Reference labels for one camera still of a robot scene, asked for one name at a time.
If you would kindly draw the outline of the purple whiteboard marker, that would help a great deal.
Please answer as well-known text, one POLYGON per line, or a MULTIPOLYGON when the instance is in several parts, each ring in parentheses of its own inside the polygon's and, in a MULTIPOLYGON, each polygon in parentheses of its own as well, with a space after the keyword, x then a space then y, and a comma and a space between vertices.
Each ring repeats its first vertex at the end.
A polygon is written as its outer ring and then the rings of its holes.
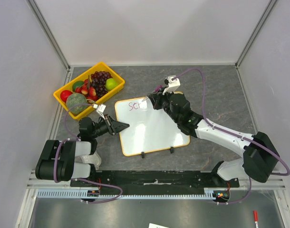
POLYGON ((156 89, 154 89, 152 92, 148 93, 147 96, 142 100, 142 102, 146 101, 151 94, 157 93, 161 88, 162 86, 160 85, 156 89))

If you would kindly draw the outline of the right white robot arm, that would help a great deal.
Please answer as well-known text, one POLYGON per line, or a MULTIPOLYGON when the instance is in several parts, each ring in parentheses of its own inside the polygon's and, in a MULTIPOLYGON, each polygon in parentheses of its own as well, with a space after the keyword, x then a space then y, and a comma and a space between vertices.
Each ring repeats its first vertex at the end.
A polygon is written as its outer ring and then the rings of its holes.
POLYGON ((221 187, 232 179, 247 177, 265 183, 272 175, 279 154, 267 134, 241 133, 205 120, 191 110, 184 94, 153 92, 147 97, 153 108, 163 110, 183 134, 211 141, 240 156, 239 159, 221 161, 215 166, 215 172, 210 176, 214 186, 221 187))

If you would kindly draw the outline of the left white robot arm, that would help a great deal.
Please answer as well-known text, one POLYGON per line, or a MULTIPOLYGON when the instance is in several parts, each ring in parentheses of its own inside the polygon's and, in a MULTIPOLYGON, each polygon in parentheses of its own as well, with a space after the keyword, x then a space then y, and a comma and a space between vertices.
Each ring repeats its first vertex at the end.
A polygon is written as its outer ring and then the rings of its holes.
POLYGON ((110 134, 115 135, 130 125, 114 120, 105 115, 94 122, 89 117, 79 120, 79 138, 63 141, 47 140, 35 168, 39 180, 50 180, 56 183, 79 179, 87 187, 97 182, 97 175, 92 172, 96 166, 91 163, 75 162, 76 157, 97 155, 97 138, 110 134))

